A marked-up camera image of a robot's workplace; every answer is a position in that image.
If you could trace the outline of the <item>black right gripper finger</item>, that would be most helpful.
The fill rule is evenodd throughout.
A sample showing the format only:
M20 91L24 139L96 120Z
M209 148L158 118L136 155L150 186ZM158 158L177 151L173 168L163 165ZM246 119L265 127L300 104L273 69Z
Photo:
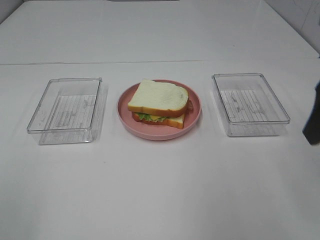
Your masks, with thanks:
M320 143L320 83L315 87L315 99L310 116L302 130L310 145Z

